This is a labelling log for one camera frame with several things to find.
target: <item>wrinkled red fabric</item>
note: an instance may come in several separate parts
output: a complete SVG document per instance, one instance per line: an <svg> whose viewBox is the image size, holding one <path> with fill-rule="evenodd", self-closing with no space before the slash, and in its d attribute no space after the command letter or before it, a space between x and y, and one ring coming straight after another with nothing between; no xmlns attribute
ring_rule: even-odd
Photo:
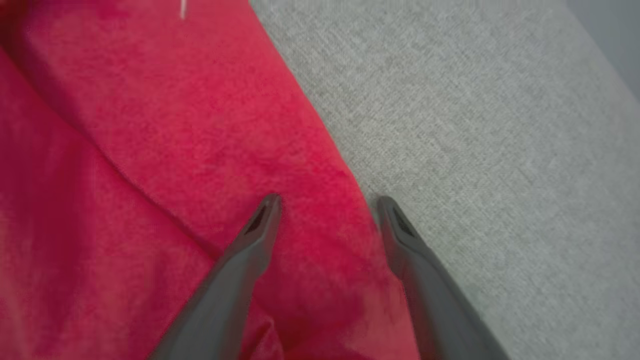
<svg viewBox="0 0 640 360"><path fill-rule="evenodd" d="M144 359L271 192L241 358L417 358L367 204L246 1L40 1L4 31L3 359Z"/></svg>

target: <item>gray wall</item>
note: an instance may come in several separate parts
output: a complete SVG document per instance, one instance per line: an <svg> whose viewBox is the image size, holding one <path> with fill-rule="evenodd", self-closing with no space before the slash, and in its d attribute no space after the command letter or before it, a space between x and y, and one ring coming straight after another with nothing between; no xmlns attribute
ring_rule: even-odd
<svg viewBox="0 0 640 360"><path fill-rule="evenodd" d="M566 0L620 77L640 99L640 0Z"/></svg>

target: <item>red cloth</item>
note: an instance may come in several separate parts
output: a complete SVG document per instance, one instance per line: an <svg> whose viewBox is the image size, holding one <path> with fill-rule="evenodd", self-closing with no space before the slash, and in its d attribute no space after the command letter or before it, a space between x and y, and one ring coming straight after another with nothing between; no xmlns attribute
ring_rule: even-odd
<svg viewBox="0 0 640 360"><path fill-rule="evenodd" d="M40 1L0 52L0 354L143 359L265 194L243 359L415 359L367 204L246 1Z"/></svg>

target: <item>gray upholstery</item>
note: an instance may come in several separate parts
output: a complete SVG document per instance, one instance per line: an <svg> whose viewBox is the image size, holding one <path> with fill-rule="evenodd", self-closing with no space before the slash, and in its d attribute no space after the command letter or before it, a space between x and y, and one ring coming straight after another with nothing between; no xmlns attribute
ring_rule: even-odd
<svg viewBox="0 0 640 360"><path fill-rule="evenodd" d="M513 359L638 359L640 105L564 3L252 3Z"/></svg>

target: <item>red fabric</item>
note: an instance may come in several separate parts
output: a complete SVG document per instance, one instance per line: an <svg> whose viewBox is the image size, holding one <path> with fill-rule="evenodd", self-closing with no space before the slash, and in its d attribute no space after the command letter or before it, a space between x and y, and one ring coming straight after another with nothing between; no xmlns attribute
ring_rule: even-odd
<svg viewBox="0 0 640 360"><path fill-rule="evenodd" d="M265 194L243 359L415 359L353 176L246 1L41 1L0 52L0 354L143 359Z"/></svg>

